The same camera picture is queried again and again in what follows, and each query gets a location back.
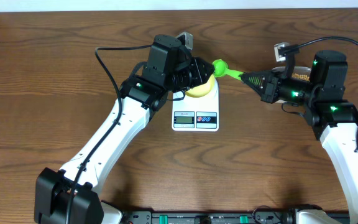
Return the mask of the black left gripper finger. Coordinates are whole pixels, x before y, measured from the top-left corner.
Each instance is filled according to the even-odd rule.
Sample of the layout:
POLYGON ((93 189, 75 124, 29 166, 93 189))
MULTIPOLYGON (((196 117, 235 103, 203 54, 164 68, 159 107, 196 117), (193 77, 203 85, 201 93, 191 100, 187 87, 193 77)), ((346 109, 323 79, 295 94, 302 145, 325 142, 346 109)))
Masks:
POLYGON ((200 73, 200 85, 214 85, 214 74, 211 72, 200 73))
POLYGON ((201 57, 196 57, 196 64, 200 73, 214 73, 214 65, 201 57))

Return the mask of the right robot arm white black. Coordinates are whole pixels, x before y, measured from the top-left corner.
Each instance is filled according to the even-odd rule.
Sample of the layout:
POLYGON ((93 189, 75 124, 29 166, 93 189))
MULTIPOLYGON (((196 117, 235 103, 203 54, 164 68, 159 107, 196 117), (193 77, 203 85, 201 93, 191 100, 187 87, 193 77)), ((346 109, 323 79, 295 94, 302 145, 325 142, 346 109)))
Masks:
POLYGON ((295 58, 283 70, 245 72, 242 83, 266 103, 302 106, 300 116, 312 127, 316 139, 333 163, 344 192, 350 223, 358 223, 358 111, 343 98, 347 75, 346 56, 333 50, 315 54, 307 80, 294 78, 295 58))

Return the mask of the green plastic measuring scoop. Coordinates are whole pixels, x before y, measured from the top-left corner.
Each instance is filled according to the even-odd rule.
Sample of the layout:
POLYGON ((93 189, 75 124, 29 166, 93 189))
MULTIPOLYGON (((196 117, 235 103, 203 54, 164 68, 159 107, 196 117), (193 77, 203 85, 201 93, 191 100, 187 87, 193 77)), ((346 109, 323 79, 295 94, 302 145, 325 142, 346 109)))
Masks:
POLYGON ((228 64, 223 61, 222 59, 217 59, 213 62, 214 66, 214 77, 215 78, 222 78, 224 76, 230 76, 236 80, 241 80, 241 75, 244 72, 237 71, 237 70, 231 70, 228 67, 228 64))

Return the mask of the yellow plastic bowl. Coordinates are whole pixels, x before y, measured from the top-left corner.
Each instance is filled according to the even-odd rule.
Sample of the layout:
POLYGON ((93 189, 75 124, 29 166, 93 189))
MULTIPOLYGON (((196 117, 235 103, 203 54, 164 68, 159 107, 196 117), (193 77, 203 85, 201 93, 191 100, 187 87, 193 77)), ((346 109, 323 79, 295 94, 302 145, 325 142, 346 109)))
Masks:
POLYGON ((210 76, 208 81, 205 84, 194 87, 186 91, 185 95, 192 98, 200 98, 206 96, 214 88, 215 77, 210 76))

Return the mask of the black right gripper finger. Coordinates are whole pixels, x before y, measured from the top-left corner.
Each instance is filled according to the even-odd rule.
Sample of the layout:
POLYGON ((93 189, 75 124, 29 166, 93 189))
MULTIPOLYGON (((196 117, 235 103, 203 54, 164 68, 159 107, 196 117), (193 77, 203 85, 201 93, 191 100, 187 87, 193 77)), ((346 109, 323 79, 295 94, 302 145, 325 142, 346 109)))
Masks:
POLYGON ((272 74, 271 70, 262 70, 258 72, 244 72, 240 75, 241 80, 249 83, 263 83, 272 74))
POLYGON ((267 85, 269 84, 266 80, 258 80, 257 83, 252 83, 248 80, 243 81, 244 84, 249 86, 252 90, 260 96, 262 101, 270 101, 271 96, 267 93, 267 85))

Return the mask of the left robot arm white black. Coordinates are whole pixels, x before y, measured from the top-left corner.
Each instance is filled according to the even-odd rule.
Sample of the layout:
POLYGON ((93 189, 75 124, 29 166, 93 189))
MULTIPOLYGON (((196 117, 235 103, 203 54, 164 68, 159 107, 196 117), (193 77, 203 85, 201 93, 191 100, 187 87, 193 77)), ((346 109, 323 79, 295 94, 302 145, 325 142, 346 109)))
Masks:
POLYGON ((193 36, 159 34, 121 85, 113 109, 91 139, 58 171, 45 168, 35 184, 36 223, 120 223, 122 212, 102 202, 103 185, 133 138, 167 102, 208 82, 212 64, 191 54, 193 36))

